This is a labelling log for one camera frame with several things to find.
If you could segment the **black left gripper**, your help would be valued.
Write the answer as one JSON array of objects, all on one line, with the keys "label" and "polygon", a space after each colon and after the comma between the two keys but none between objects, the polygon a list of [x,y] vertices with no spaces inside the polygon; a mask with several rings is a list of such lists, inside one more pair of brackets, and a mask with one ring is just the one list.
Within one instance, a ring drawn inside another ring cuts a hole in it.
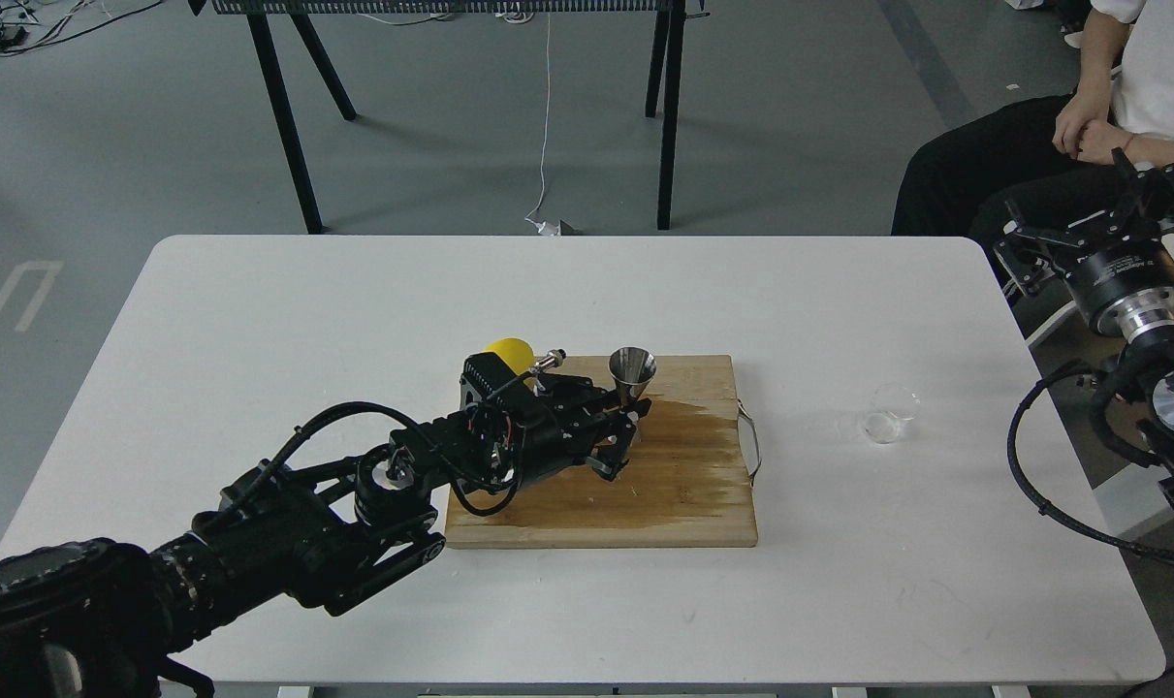
[{"label": "black left gripper", "polygon": [[652,400],[622,404],[618,389],[591,377],[560,374],[565,358],[551,350],[522,375],[490,352],[463,362],[468,482],[529,486],[582,463],[606,482],[618,480]]}]

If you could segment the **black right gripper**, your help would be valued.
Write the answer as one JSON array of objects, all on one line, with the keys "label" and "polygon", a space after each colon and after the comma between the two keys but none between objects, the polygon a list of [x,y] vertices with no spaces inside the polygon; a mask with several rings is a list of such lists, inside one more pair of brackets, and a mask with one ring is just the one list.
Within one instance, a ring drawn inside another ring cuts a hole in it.
[{"label": "black right gripper", "polygon": [[1007,296],[1032,298],[1059,279],[1093,333],[1135,340],[1174,326],[1174,260],[1163,246],[1174,235],[1174,163],[1133,164],[1122,147],[1111,156],[1120,189],[1109,229],[1037,228],[1006,199],[993,252]]}]

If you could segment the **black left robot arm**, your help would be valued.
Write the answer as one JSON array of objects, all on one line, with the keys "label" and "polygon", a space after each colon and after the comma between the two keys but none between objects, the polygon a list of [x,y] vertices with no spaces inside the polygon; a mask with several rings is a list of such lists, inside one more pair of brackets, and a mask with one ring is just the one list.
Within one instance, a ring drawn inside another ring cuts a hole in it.
[{"label": "black left robot arm", "polygon": [[90,538],[0,560],[0,697],[157,697],[161,682],[210,697],[176,653],[277,596],[339,616],[427,565],[446,545],[437,488],[488,517],[576,465],[615,480],[654,357],[618,350],[609,389],[560,374],[564,359],[471,355],[460,408],[431,423],[325,408],[155,551]]}]

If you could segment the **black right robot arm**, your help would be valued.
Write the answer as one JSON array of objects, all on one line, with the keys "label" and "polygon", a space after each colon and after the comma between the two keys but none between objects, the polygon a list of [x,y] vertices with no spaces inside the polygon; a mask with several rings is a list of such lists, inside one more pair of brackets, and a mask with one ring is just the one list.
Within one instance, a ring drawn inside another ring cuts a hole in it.
[{"label": "black right robot arm", "polygon": [[1008,222],[993,252],[1008,275],[1006,293],[1035,296],[1058,279],[1092,333],[1121,337],[1114,362],[1095,370],[1065,364],[1043,377],[1008,423],[1006,456],[1016,484],[1043,516],[1129,553],[1174,567],[1174,553],[1101,533],[1062,511],[1040,493],[1018,460],[1017,438],[1026,412],[1057,382],[1095,382],[1088,419],[1097,441],[1131,465],[1167,472],[1159,492],[1174,513],[1174,260],[1163,238],[1174,233],[1174,164],[1135,165],[1115,147],[1116,204],[1068,228],[1035,228],[1007,202]]}]

